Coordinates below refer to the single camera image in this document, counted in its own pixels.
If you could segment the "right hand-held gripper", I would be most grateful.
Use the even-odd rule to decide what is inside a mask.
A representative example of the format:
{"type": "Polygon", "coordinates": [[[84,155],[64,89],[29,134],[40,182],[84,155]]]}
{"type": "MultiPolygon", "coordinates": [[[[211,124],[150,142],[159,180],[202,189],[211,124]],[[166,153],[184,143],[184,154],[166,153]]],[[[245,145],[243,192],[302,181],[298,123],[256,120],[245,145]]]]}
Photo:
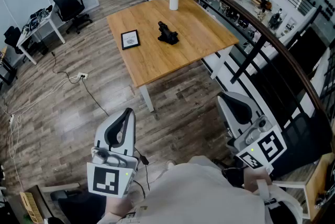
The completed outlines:
{"type": "Polygon", "coordinates": [[[279,127],[262,115],[253,99],[242,94],[221,92],[216,102],[229,136],[237,138],[233,144],[236,156],[254,170],[264,167],[271,173],[272,163],[287,149],[279,127]]]}

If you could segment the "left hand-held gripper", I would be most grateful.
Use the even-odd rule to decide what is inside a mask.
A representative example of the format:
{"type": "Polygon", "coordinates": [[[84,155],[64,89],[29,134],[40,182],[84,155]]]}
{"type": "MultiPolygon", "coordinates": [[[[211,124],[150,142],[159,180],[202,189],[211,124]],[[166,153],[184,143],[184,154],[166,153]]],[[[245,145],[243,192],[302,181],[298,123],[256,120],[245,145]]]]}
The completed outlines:
{"type": "Polygon", "coordinates": [[[128,195],[139,162],[136,157],[129,156],[135,151],[135,119],[134,111],[126,108],[110,115],[98,126],[96,147],[91,148],[92,161],[87,163],[90,193],[113,198],[128,195]]]}

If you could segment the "black object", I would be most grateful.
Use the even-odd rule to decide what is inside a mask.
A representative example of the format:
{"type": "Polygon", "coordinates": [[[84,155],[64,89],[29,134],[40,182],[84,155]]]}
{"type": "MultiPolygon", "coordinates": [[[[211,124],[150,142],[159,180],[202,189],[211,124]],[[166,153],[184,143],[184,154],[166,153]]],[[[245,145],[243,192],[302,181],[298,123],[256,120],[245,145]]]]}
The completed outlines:
{"type": "Polygon", "coordinates": [[[172,32],[169,30],[168,26],[164,24],[162,21],[158,22],[159,31],[161,35],[158,37],[159,41],[166,42],[170,45],[174,45],[179,42],[177,37],[178,33],[176,31],[172,32]]]}

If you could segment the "person's right forearm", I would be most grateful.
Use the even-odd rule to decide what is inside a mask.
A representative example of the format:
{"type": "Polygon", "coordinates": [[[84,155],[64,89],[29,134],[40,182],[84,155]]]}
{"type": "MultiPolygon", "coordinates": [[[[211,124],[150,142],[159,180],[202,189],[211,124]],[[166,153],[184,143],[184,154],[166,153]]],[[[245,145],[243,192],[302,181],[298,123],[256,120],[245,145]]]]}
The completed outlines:
{"type": "Polygon", "coordinates": [[[257,180],[265,180],[267,185],[272,185],[271,178],[265,167],[254,170],[247,166],[243,170],[244,188],[250,192],[255,192],[258,189],[257,180]]]}

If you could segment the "person's left forearm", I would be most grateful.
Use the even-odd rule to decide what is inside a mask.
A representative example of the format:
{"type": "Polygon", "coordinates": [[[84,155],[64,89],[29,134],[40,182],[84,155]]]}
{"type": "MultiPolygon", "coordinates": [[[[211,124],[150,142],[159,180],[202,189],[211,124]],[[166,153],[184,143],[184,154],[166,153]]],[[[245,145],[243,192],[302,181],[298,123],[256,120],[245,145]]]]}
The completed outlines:
{"type": "Polygon", "coordinates": [[[131,200],[127,196],[123,198],[106,197],[105,214],[111,213],[123,217],[132,208],[131,200]]]}

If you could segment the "black waist device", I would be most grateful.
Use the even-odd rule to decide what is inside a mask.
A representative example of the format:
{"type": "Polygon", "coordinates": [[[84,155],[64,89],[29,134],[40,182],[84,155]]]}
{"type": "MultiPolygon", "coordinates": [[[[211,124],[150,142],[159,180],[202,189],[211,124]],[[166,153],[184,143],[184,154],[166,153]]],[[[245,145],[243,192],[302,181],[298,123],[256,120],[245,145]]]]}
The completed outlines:
{"type": "Polygon", "coordinates": [[[242,168],[229,167],[229,168],[223,169],[222,174],[232,186],[243,188],[244,173],[243,173],[242,168]]]}

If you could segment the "black railing with wooden handrail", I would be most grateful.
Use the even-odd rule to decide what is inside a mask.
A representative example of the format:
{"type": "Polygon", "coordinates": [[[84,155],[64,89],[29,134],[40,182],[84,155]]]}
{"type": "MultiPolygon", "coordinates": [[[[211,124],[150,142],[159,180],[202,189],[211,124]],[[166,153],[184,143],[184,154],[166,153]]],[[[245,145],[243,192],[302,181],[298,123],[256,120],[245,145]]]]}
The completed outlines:
{"type": "MultiPolygon", "coordinates": [[[[210,9],[214,9],[207,1],[205,0],[199,0],[199,1],[207,5],[210,9]]],[[[312,84],[310,83],[307,75],[303,72],[302,68],[300,67],[298,62],[294,59],[294,57],[289,53],[289,51],[285,48],[285,46],[277,38],[275,38],[275,36],[262,23],[260,23],[254,16],[252,16],[242,6],[240,6],[233,0],[219,0],[219,1],[227,4],[230,8],[233,8],[234,10],[236,10],[242,17],[247,19],[249,23],[251,23],[251,25],[255,27],[255,29],[259,31],[261,34],[261,37],[258,40],[258,42],[254,43],[250,38],[247,37],[247,35],[244,32],[242,31],[239,32],[250,42],[251,46],[253,46],[253,49],[248,55],[244,56],[245,57],[244,62],[241,65],[239,65],[239,69],[235,72],[235,74],[233,74],[233,77],[230,80],[230,83],[234,84],[235,81],[239,79],[241,74],[248,76],[249,73],[247,72],[247,67],[249,65],[252,65],[257,70],[257,72],[263,76],[266,83],[269,85],[270,88],[272,88],[273,93],[277,93],[274,86],[268,80],[268,77],[266,77],[263,74],[261,69],[254,62],[254,59],[256,58],[256,56],[260,54],[261,57],[265,60],[266,64],[269,64],[272,67],[274,74],[280,78],[280,80],[282,81],[282,84],[290,92],[290,95],[292,96],[292,99],[294,100],[298,111],[300,113],[307,111],[306,109],[302,107],[300,102],[298,102],[288,82],[282,77],[281,73],[273,65],[272,60],[270,60],[265,55],[265,53],[262,51],[262,47],[264,46],[264,44],[266,42],[269,42],[270,45],[275,49],[275,51],[284,59],[284,63],[288,66],[288,68],[291,69],[292,73],[296,75],[301,81],[303,89],[305,90],[305,93],[308,95],[308,98],[312,103],[312,107],[314,108],[312,115],[316,118],[316,120],[318,120],[318,122],[313,125],[313,127],[316,128],[318,138],[321,138],[321,135],[323,135],[325,140],[327,139],[332,140],[333,139],[332,129],[329,123],[329,119],[324,110],[324,107],[321,103],[321,100],[317,96],[317,93],[315,89],[312,87],[312,84]]]]}

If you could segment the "person's white shirt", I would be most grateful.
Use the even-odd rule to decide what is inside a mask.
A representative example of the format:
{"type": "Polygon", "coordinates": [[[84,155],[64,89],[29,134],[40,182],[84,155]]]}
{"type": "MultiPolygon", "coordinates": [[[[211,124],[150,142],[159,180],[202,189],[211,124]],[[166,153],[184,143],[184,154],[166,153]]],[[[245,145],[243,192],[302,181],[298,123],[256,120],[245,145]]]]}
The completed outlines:
{"type": "Polygon", "coordinates": [[[104,214],[97,224],[303,224],[295,198],[256,182],[255,192],[234,187],[207,157],[194,156],[165,170],[123,217],[104,214]]]}

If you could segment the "black framed leaf picture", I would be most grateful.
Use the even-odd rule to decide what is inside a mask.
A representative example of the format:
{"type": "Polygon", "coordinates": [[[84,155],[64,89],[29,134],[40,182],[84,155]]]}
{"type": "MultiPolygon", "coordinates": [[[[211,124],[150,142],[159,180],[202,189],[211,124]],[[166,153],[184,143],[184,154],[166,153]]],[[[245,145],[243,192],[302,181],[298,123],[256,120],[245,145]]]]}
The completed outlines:
{"type": "Polygon", "coordinates": [[[121,48],[122,50],[130,49],[140,46],[138,31],[132,30],[121,34],[121,48]]]}

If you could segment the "wooden side table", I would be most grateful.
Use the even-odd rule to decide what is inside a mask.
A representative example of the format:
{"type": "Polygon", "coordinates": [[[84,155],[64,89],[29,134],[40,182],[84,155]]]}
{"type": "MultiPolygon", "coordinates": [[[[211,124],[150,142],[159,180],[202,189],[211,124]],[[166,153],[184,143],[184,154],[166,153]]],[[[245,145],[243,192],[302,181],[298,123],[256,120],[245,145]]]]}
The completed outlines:
{"type": "Polygon", "coordinates": [[[273,184],[285,188],[294,197],[300,195],[303,218],[313,221],[320,212],[316,205],[319,194],[325,190],[328,166],[335,160],[334,153],[328,153],[315,163],[305,165],[273,184]]]}

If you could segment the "yellow wooden crate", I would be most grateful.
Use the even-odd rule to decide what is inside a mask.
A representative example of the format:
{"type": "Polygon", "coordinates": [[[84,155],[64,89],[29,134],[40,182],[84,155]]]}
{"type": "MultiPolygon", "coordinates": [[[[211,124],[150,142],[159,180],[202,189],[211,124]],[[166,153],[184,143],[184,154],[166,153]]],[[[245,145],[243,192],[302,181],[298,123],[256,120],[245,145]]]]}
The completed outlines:
{"type": "Polygon", "coordinates": [[[23,205],[33,223],[44,224],[44,219],[39,212],[32,193],[20,192],[20,196],[23,201],[23,205]]]}

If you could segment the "white desk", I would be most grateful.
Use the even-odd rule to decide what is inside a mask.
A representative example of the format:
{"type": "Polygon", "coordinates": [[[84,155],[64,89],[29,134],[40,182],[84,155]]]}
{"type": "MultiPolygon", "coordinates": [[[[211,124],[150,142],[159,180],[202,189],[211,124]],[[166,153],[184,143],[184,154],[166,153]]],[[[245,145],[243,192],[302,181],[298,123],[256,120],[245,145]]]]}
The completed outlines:
{"type": "Polygon", "coordinates": [[[21,33],[21,35],[20,35],[20,37],[19,37],[19,40],[18,40],[18,42],[17,42],[17,44],[16,44],[16,47],[18,48],[18,49],[20,49],[22,52],[23,52],[23,54],[34,64],[34,65],[36,65],[37,64],[37,62],[35,61],[35,59],[23,48],[23,43],[26,41],[26,40],[28,40],[28,38],[29,37],[31,37],[32,35],[34,35],[35,34],[35,32],[37,32],[41,27],[43,27],[45,24],[50,24],[50,26],[52,27],[52,29],[53,29],[53,31],[57,34],[57,36],[59,37],[59,39],[62,41],[62,43],[63,44],[65,44],[66,43],[66,41],[65,41],[65,39],[64,39],[64,37],[61,35],[61,33],[59,32],[59,30],[58,30],[58,28],[56,27],[56,25],[55,25],[55,23],[54,23],[54,21],[52,20],[52,16],[53,16],[53,14],[56,12],[56,8],[57,8],[57,6],[56,6],[56,4],[55,3],[52,3],[51,4],[52,5],[52,10],[51,10],[51,12],[50,12],[50,14],[47,16],[47,17],[45,17],[42,21],[41,21],[41,23],[39,24],[39,26],[36,28],[36,29],[34,29],[33,31],[30,31],[30,32],[28,32],[27,34],[22,34],[21,33]]]}

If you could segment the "black office chair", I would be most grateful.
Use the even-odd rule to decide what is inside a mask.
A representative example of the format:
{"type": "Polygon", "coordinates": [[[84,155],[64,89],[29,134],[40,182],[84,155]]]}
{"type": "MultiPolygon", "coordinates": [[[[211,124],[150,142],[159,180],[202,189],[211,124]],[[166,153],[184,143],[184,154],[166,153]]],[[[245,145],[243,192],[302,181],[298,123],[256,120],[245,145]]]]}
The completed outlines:
{"type": "Polygon", "coordinates": [[[68,29],[65,31],[70,33],[72,28],[75,28],[76,33],[80,34],[80,26],[86,22],[92,23],[89,14],[83,14],[85,6],[83,0],[53,0],[58,10],[56,14],[62,22],[72,22],[68,29]]]}
{"type": "Polygon", "coordinates": [[[16,54],[23,54],[23,52],[17,47],[17,42],[20,38],[21,32],[18,27],[10,26],[4,33],[5,43],[14,48],[16,54]]]}

